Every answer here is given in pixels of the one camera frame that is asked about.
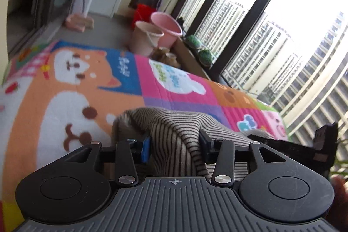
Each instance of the striped fabric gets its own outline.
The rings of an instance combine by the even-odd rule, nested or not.
[[[208,114],[172,111],[162,108],[138,108],[127,110],[113,125],[114,142],[129,138],[141,139],[145,132],[151,137],[150,172],[144,166],[137,167],[139,175],[163,177],[205,176],[210,180],[214,164],[203,162],[198,133],[203,129],[212,139],[224,138],[238,146],[249,146],[247,135],[255,134],[274,139],[266,131],[256,129],[234,132]],[[235,180],[247,175],[245,162],[235,163]]]

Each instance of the cartoon pig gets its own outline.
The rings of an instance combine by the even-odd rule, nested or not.
[[[270,110],[264,110],[263,113],[276,140],[287,140],[285,127],[279,113]]]

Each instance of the high-rise building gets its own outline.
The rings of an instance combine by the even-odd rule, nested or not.
[[[188,30],[204,0],[188,0],[180,17],[184,19],[184,29]],[[217,58],[235,30],[241,24],[248,10],[232,0],[216,0],[201,24],[197,37]]]
[[[180,17],[185,20],[183,25],[185,31],[191,26],[204,1],[205,0],[188,0],[185,3],[180,14]]]
[[[197,37],[218,57],[247,12],[239,3],[216,0],[200,26]]]
[[[309,61],[271,102],[294,141],[311,145],[315,130],[334,121],[339,137],[348,139],[347,29],[340,12]]]
[[[299,68],[291,36],[263,14],[223,73],[233,88],[257,97],[265,88],[280,89]]]

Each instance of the black plastic device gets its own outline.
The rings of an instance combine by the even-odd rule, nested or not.
[[[202,129],[201,153],[216,163],[204,177],[146,177],[149,139],[116,147],[91,142],[25,177],[16,201],[25,222],[16,231],[336,231],[322,217],[334,191],[326,178],[259,141],[249,147],[212,140]],[[115,180],[101,172],[115,162]],[[234,163],[248,175],[234,182]]]

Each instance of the blue clip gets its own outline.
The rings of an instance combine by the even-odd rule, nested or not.
[[[143,141],[143,149],[140,153],[141,162],[146,164],[149,161],[150,158],[150,136],[147,135],[147,137]]]

